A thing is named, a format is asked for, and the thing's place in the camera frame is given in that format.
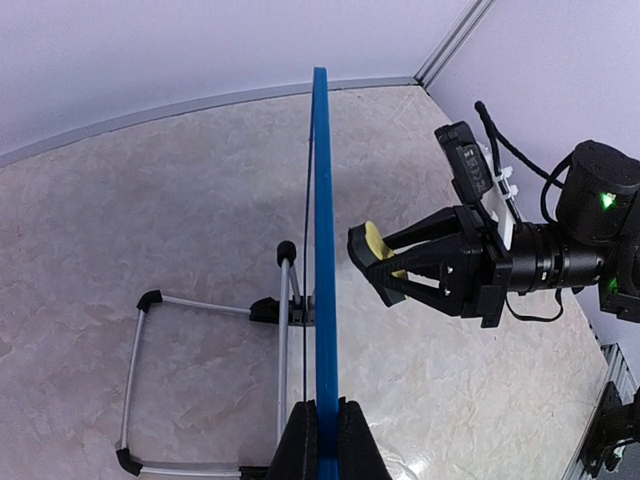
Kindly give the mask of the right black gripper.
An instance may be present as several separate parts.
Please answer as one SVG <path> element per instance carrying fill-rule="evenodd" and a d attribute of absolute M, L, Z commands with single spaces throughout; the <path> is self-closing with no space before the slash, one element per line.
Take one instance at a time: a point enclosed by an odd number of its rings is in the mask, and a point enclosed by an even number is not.
<path fill-rule="evenodd" d="M 459 234 L 472 227 L 468 238 L 480 247 Z M 369 266 L 373 285 L 449 316 L 480 318 L 483 329 L 499 326 L 512 259 L 483 207 L 445 207 L 383 240 L 393 250 L 421 244 Z"/>

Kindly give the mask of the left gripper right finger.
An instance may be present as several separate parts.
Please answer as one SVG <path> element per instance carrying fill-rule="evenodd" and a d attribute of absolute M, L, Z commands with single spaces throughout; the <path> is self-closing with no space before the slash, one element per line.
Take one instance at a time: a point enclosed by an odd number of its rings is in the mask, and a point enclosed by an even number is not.
<path fill-rule="evenodd" d="M 342 480 L 391 480 L 357 401 L 339 400 L 338 471 Z"/>

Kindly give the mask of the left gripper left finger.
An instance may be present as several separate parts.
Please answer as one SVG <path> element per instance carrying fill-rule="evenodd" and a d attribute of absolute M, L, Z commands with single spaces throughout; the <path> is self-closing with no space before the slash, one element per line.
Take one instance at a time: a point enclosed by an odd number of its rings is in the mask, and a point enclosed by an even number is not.
<path fill-rule="evenodd" d="M 316 480 L 318 414 L 314 400 L 297 402 L 289 416 L 266 479 Z"/>

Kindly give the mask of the yellow whiteboard eraser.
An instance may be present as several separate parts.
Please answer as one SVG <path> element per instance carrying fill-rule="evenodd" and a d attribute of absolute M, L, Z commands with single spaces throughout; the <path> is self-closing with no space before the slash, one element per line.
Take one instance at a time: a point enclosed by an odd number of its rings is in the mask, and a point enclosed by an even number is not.
<path fill-rule="evenodd" d="M 351 262 L 371 284 L 386 307 L 392 307 L 406 299 L 404 294 L 373 283 L 368 279 L 367 269 L 370 266 L 395 255 L 372 221 L 366 221 L 349 229 L 347 251 Z"/>

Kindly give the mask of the blue framed whiteboard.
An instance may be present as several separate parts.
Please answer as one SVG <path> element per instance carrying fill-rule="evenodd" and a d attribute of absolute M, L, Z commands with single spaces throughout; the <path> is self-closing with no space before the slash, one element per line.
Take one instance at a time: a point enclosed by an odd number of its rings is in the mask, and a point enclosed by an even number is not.
<path fill-rule="evenodd" d="M 311 139 L 314 193 L 315 387 L 319 479 L 337 479 L 339 375 L 336 246 L 328 73 L 313 70 Z"/>

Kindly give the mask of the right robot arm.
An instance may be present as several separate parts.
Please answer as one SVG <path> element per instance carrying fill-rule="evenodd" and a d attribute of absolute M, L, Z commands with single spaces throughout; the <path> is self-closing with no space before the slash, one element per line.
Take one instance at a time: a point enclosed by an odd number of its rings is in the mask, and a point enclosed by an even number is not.
<path fill-rule="evenodd" d="M 509 244 L 480 205 L 457 205 L 385 238 L 370 222 L 352 228 L 349 256 L 388 307 L 412 298 L 495 328 L 510 293 L 595 285 L 602 311 L 638 322 L 638 161 L 588 140 L 560 173 L 556 216 L 523 223 Z"/>

